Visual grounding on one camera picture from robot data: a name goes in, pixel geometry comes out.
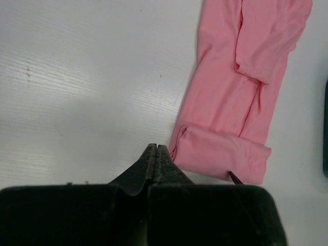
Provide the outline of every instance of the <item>wood grain texture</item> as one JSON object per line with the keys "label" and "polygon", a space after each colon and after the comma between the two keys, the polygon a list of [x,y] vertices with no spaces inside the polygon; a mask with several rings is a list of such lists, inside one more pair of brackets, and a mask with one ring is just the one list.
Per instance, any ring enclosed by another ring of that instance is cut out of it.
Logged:
{"label": "wood grain texture", "polygon": [[[267,144],[264,186],[290,245],[328,241],[326,9],[314,0]],[[0,188],[108,182],[148,143],[168,144],[195,67],[200,10],[201,0],[0,0]]]}

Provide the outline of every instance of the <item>pink fabric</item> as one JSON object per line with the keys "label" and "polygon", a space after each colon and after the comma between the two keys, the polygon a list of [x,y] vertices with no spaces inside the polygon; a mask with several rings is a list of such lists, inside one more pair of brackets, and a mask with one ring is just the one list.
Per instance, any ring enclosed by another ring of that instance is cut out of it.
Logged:
{"label": "pink fabric", "polygon": [[198,67],[169,145],[180,168],[262,183],[288,54],[311,7],[311,0],[203,1]]}

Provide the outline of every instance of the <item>pink cloth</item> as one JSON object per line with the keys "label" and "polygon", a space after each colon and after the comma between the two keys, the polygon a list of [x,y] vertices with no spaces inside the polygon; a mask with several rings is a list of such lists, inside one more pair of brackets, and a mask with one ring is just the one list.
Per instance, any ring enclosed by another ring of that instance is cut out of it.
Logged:
{"label": "pink cloth", "polygon": [[197,70],[169,150],[183,170],[261,184],[288,54],[311,0],[204,0]]}

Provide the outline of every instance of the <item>fabric fold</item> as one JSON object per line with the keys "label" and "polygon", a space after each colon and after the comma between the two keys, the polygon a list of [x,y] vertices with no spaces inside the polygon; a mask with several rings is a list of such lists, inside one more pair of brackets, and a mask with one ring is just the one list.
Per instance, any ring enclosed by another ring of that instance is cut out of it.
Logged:
{"label": "fabric fold", "polygon": [[231,181],[227,170],[243,182],[261,184],[271,149],[225,132],[183,126],[171,152],[183,170]]}
{"label": "fabric fold", "polygon": [[261,184],[288,55],[311,0],[203,0],[197,69],[169,151],[183,170]]}

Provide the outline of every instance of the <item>white table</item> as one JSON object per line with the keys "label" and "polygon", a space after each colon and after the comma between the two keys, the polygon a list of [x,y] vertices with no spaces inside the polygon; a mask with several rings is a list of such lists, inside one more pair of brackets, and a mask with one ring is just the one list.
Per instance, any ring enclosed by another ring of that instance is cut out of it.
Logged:
{"label": "white table", "polygon": [[[108,182],[168,144],[195,67],[201,0],[0,1],[0,188]],[[327,245],[327,0],[290,55],[263,186],[290,245]],[[196,174],[197,183],[222,181]]]}

